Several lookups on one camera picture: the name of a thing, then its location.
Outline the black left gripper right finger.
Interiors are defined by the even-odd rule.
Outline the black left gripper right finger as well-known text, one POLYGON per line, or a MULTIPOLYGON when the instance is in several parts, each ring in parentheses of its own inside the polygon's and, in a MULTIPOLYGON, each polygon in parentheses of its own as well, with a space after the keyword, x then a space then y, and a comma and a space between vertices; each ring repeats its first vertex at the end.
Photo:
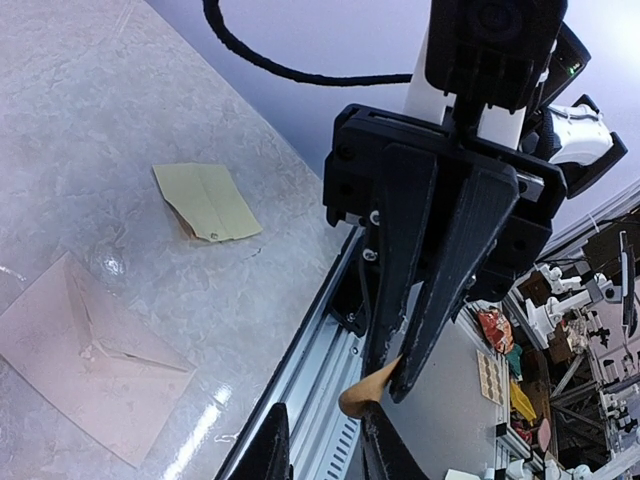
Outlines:
POLYGON ((379 402, 364 403, 360 438, 365 479, 429 479, 379 402))

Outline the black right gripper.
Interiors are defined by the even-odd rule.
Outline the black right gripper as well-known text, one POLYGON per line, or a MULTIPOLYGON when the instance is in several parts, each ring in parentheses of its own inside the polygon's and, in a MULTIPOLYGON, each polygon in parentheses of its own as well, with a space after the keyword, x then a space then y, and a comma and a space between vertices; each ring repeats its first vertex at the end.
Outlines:
POLYGON ((362 373, 386 363, 412 285, 421 287, 389 393, 414 387, 463 297, 499 301, 551 236, 567 194, 547 161, 408 116, 352 104, 334 123, 323 202, 358 217, 377 260, 360 261, 368 321, 362 373))

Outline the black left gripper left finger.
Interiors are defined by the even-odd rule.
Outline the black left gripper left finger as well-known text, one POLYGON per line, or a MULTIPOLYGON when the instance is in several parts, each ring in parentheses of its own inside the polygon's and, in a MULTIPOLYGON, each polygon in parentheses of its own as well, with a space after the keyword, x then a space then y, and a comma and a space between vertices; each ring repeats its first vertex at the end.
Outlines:
POLYGON ((240 435, 227 479, 292 479, 287 406, 257 408, 240 435))

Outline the round sticker sheet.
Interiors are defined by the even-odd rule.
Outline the round sticker sheet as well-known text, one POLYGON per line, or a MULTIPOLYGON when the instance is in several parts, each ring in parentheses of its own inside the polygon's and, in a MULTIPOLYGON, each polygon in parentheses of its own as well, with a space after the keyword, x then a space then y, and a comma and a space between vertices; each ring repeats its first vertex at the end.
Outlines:
POLYGON ((262 232, 225 166, 163 164, 155 165, 153 173, 164 200, 197 238, 221 243, 262 232))

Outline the cluttered background workshop table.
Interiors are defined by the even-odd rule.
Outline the cluttered background workshop table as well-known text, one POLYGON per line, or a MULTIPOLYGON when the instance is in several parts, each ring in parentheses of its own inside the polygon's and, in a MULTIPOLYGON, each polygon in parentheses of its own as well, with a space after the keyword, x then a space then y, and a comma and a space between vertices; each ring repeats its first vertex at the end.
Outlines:
POLYGON ((639 475, 639 212, 588 218, 498 303, 465 306, 494 479, 639 475))

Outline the aluminium front table rail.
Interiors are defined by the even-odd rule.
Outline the aluminium front table rail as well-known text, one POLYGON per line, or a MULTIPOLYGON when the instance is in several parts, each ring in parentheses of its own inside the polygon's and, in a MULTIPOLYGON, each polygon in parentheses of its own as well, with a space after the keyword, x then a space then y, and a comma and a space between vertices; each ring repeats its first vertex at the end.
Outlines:
POLYGON ((330 312, 330 300, 356 257, 362 230, 346 237, 300 328, 257 401, 216 477, 230 479, 275 403, 286 405, 289 463, 295 479, 346 477, 359 435, 359 422, 347 418, 338 397, 357 379, 364 340, 345 329, 330 312))

